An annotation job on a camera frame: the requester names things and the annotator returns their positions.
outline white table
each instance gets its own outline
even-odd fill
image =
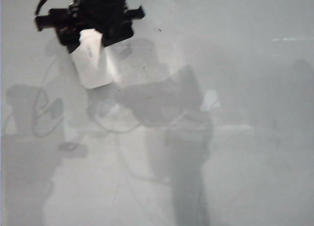
[[[313,0],[128,0],[93,90],[1,1],[3,226],[313,225]]]

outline black mount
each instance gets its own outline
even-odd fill
[[[36,15],[46,1],[40,1]],[[144,16],[141,6],[129,10],[125,0],[74,0],[68,8],[53,8],[48,15],[36,16],[35,22],[39,31],[53,27],[60,43],[71,53],[79,46],[82,30],[94,28],[102,33],[102,45],[107,47],[131,38],[132,21]]]

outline gray surface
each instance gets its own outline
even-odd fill
[[[94,90],[1,1],[3,226],[313,225],[313,0],[129,0]]]

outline white surface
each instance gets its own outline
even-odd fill
[[[3,226],[313,225],[313,0],[129,0],[93,90],[37,1],[1,5]]]

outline white object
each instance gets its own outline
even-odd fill
[[[94,29],[81,31],[80,46],[70,54],[80,81],[87,89],[112,82],[101,38],[102,35]]]

